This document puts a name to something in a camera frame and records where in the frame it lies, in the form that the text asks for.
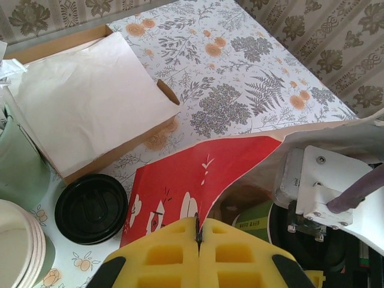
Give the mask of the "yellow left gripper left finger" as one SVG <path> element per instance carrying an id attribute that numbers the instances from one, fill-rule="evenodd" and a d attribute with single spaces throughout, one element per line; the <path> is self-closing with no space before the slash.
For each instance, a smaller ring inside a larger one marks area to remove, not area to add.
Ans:
<path id="1" fill-rule="evenodd" d="M 199 220 L 183 218 L 109 254 L 90 287 L 199 287 Z"/>

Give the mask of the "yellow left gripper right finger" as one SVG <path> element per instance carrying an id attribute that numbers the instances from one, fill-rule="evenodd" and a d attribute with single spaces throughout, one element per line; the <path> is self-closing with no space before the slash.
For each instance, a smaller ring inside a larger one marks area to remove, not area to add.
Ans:
<path id="1" fill-rule="evenodd" d="M 314 287 L 287 251 L 215 219 L 202 226 L 199 287 Z"/>

